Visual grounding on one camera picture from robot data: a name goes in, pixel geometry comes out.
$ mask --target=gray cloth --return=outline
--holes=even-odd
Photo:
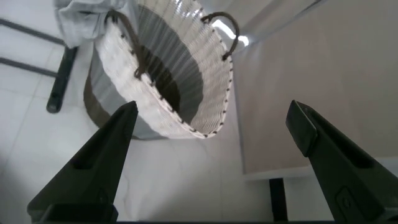
[[[105,32],[105,17],[114,9],[128,16],[137,32],[136,2],[127,0],[53,0],[55,18],[68,47],[94,40]]]

